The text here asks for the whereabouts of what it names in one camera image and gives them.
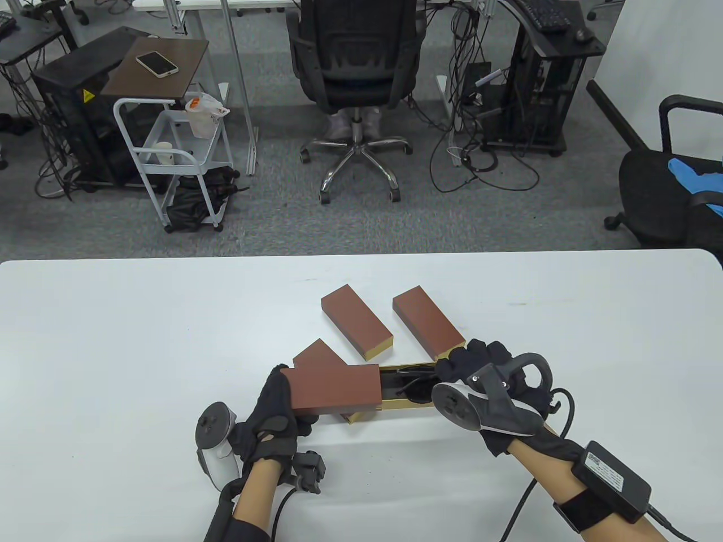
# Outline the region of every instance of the shoe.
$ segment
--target shoe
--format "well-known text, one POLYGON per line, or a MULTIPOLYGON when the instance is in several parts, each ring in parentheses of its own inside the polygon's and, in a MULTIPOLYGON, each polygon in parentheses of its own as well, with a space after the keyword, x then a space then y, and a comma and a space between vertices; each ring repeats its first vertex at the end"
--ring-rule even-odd
POLYGON ((324 134, 324 139, 351 139, 351 120, 346 110, 341 109, 339 112, 329 115, 329 127, 324 134))
POLYGON ((382 139, 382 111, 378 107, 365 107, 361 110, 361 129, 364 138, 375 141, 382 139))

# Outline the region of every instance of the black chair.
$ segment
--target black chair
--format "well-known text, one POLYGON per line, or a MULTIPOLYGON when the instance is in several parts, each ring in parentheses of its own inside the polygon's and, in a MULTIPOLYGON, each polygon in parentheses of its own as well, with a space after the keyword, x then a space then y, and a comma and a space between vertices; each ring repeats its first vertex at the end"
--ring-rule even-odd
POLYGON ((600 8, 613 7, 624 3, 625 0, 605 0, 605 2, 603 2, 602 4, 597 4, 590 9, 590 11, 588 12, 588 21, 594 21, 595 19, 597 19, 597 10, 600 8))
POLYGON ((679 158, 698 175, 723 173, 720 160, 675 155, 670 142, 668 113, 690 109, 723 116, 723 103, 673 95, 659 108, 662 152, 631 150, 620 165, 620 198, 624 212, 607 217, 604 226, 615 230, 627 226, 643 248, 697 247, 710 251, 723 262, 723 218, 710 205, 723 205, 723 193, 690 194, 668 170, 668 162, 679 158))
POLYGON ((310 161, 309 146, 343 149, 344 156, 326 173, 319 191, 330 201, 334 175, 354 155, 363 155, 389 182, 391 201, 400 199, 396 176, 372 150, 412 147, 403 137, 363 141, 359 109, 395 108, 414 89, 419 51, 427 31, 416 0, 301 0, 301 13, 286 14, 294 74, 307 97, 326 114, 352 108, 352 140, 312 139, 301 147, 301 162, 310 161))

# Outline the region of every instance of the sleeve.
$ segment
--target sleeve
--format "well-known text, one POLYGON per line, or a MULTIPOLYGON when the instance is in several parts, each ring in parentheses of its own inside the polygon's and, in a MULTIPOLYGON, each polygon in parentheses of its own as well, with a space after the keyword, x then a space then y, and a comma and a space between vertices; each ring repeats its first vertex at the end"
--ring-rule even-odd
POLYGON ((269 535, 256 525, 231 518, 223 542, 269 542, 269 535))

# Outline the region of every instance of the black glove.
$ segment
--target black glove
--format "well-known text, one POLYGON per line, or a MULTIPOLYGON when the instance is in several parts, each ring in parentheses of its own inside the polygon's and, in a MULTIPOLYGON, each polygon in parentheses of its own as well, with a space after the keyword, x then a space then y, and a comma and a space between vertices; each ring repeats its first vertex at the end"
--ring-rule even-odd
MULTIPOLYGON (((439 360, 436 372, 443 382, 461 380, 466 383, 467 378, 483 366, 487 364, 502 365, 510 359, 512 359, 512 354, 508 352, 502 343, 494 341, 487 345, 480 340, 472 339, 467 344, 467 348, 455 348, 450 352, 449 359, 439 360)), ((550 403, 552 402, 552 396, 548 391, 528 386, 525 381, 525 374, 521 370, 511 375, 508 386, 508 394, 511 398, 530 405, 540 413, 543 419, 547 419, 551 408, 550 403)), ((506 452, 515 438, 493 431, 483 430, 479 433, 482 435, 487 448, 495 457, 506 452)))
POLYGON ((278 461, 283 472, 279 483, 291 473, 291 458, 296 453, 296 438, 308 436, 319 416, 296 417, 291 409, 291 386, 281 372, 286 365, 277 365, 266 379, 256 408, 245 422, 237 423, 228 441, 234 453, 244 462, 244 475, 259 459, 278 461))

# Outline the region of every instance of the metal cart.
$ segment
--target metal cart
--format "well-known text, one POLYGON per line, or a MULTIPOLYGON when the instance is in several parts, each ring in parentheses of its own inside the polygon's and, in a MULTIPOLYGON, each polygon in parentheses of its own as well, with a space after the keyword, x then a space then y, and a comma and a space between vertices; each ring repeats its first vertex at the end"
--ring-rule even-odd
MULTIPOLYGON (((199 93, 187 93, 186 99, 193 99, 200 96, 199 93)), ((150 196, 158 219, 163 224, 166 232, 170 233, 174 230, 171 221, 168 219, 166 209, 173 203, 176 188, 179 185, 181 176, 195 176, 198 179, 203 199, 206 201, 209 216, 205 218, 203 224, 213 224, 216 231, 223 230, 223 214, 226 211, 226 200, 218 212, 215 212, 208 196, 208 190, 203 176, 209 171, 216 168, 229 167, 233 170, 233 178, 238 178, 240 173, 234 170, 234 159, 231 155, 231 147, 228 144, 228 135, 226 135, 226 127, 223 119, 215 128, 213 137, 210 139, 200 139, 193 135, 191 126, 189 125, 188 115, 186 111, 171 110, 169 106, 174 104, 174 100, 159 99, 138 99, 138 98, 121 98, 116 101, 113 106, 113 115, 116 117, 118 127, 123 134, 128 151, 131 153, 133 161, 138 169, 140 178, 143 180, 145 189, 150 196), (138 103, 158 103, 163 104, 163 111, 150 130, 148 137, 142 147, 136 147, 130 138, 128 130, 123 122, 121 108, 126 104, 138 103), (226 152, 225 160, 216 160, 216 147, 218 140, 223 137, 223 147, 226 152), (154 148, 159 142, 170 142, 173 148, 154 148), (162 164, 158 158, 160 154, 173 155, 174 164, 162 164), (149 175, 169 175, 172 176, 168 183, 168 191, 163 197, 163 201, 159 202, 153 191, 153 187, 148 181, 149 175)))

